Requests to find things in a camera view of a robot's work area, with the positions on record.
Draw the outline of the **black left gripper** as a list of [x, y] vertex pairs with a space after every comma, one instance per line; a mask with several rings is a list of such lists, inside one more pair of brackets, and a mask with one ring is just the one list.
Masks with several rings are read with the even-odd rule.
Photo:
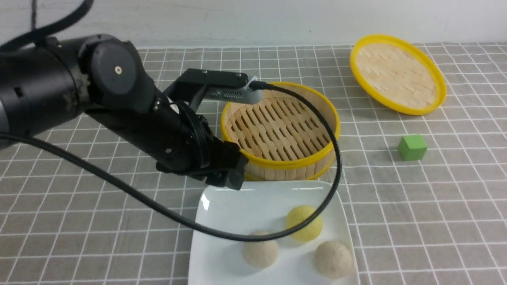
[[244, 182], [248, 159], [240, 147], [218, 139], [210, 130], [208, 121], [186, 103], [175, 101], [181, 124], [173, 144], [165, 150], [165, 160], [159, 160], [156, 169], [201, 180], [210, 186], [240, 190]]

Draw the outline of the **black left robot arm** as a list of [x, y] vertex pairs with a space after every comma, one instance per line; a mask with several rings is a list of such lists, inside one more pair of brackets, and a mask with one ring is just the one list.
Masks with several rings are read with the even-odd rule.
[[238, 190], [248, 159], [197, 109], [208, 92], [247, 80], [189, 68], [161, 91], [132, 43], [105, 34], [49, 38], [1, 55], [1, 131], [34, 137], [84, 113], [152, 157], [157, 170]]

